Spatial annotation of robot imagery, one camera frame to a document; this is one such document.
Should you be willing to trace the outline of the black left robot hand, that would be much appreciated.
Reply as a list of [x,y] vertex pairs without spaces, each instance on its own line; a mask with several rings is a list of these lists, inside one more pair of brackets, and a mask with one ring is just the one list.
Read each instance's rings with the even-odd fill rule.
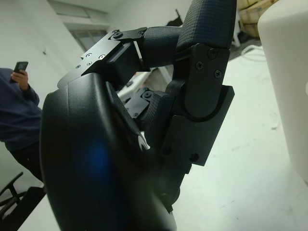
[[183,178],[234,97],[235,15],[234,0],[194,0],[180,27],[109,32],[47,95],[40,163],[61,230],[176,230]]

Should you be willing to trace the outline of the person's bare hand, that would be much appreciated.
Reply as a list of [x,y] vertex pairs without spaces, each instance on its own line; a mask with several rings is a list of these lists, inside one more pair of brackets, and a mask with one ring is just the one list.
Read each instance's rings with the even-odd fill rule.
[[12,80],[18,83],[19,87],[23,91],[29,90],[28,74],[25,70],[19,70],[19,72],[13,72],[11,74]]

